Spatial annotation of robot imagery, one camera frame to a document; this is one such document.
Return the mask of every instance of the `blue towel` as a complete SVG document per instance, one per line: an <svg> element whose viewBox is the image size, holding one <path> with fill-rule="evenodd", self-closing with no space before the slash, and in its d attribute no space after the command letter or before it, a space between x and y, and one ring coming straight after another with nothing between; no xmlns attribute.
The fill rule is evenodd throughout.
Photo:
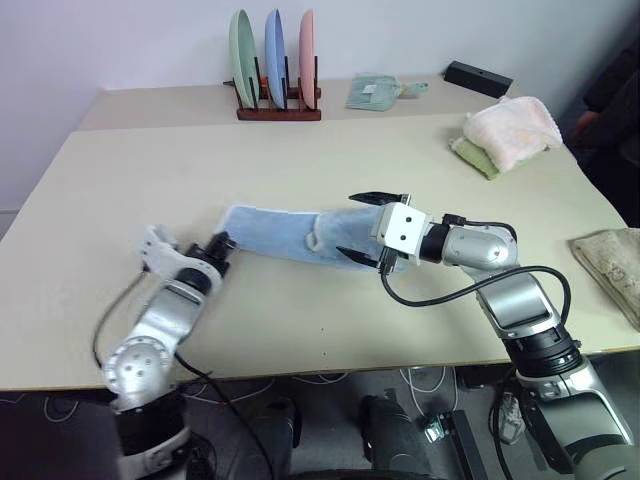
<svg viewBox="0 0 640 480"><path fill-rule="evenodd" d="M358 250L377 260L382 246L370 235L379 212L380 207L315 213L234 206L227 212L221 230L226 230L242 250L370 270L344 256L336 246Z"/></svg>

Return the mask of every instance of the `plate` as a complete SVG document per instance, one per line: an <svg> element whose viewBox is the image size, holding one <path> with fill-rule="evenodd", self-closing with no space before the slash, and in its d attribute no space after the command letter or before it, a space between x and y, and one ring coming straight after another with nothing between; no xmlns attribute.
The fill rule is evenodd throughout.
<svg viewBox="0 0 640 480"><path fill-rule="evenodd" d="M238 95L242 103L249 108L257 106L253 104L249 79L253 79L256 101L260 97L260 83L254 57L256 57L256 44L253 41L249 17L244 10L238 10L233 14L229 26L229 58Z"/></svg>
<svg viewBox="0 0 640 480"><path fill-rule="evenodd" d="M264 45L267 54L269 92L273 103L278 108L284 108L285 93L282 89L282 79L286 81L287 72L284 66L284 39L282 38L282 23L278 9L273 10L267 18Z"/></svg>
<svg viewBox="0 0 640 480"><path fill-rule="evenodd" d="M313 10L307 10L300 22L300 82L302 98L309 108L314 105L315 63L313 56Z"/></svg>

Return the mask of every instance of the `dark clothing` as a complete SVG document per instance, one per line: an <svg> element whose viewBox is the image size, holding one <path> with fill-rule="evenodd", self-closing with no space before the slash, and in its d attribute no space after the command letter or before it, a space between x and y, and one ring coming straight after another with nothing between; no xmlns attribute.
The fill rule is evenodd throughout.
<svg viewBox="0 0 640 480"><path fill-rule="evenodd" d="M577 139L579 148L597 149L584 168L629 226L638 227L638 40L600 75L584 97L600 116Z"/></svg>

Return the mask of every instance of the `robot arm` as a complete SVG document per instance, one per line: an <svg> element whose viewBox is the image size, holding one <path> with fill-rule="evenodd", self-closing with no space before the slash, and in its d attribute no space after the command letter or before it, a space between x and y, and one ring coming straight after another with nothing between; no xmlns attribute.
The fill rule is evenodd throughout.
<svg viewBox="0 0 640 480"><path fill-rule="evenodd" d="M103 365L105 384L117 394L111 406L123 454L118 468L127 480L159 471L185 478L188 456L206 451L185 424L184 399L170 373L176 348L222 285L235 243L222 232L204 250L194 244L184 255L175 243L163 227L147 227L140 255L145 270L163 281Z"/></svg>
<svg viewBox="0 0 640 480"><path fill-rule="evenodd" d="M386 276L399 257L414 263L426 260L459 266L476 282L472 289L480 307L503 342L525 390L522 409L527 426L552 468L576 475L589 471L588 477L579 478L613 478L612 473L628 468L629 459L634 463L637 451L624 447L633 445L628 425L589 360L580 354L578 342L564 327L568 302L559 314L529 273L555 271L519 267L512 228L466 222L454 215L434 223L433 217L408 205L409 195L369 192L350 198L383 205L371 234L384 248L377 261L360 252L338 249L356 262L378 267L385 289L394 299L408 306L442 303L411 302L393 292ZM564 279L559 272L555 274ZM478 283L485 286L477 288ZM569 294L568 283L565 294ZM584 463L589 468L580 468L588 458L598 461L589 460ZM593 464L599 465L601 472L595 471Z"/></svg>

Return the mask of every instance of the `green plate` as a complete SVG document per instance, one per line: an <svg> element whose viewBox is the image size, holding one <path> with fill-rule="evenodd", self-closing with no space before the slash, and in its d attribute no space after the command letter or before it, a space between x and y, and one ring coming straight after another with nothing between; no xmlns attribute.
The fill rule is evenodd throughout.
<svg viewBox="0 0 640 480"><path fill-rule="evenodd" d="M260 96L260 83L253 60L256 56L256 44L253 41L249 17L244 10L238 10L233 14L229 26L229 58L238 94L244 106L249 108L257 106L253 104L250 78L253 79L256 100Z"/></svg>

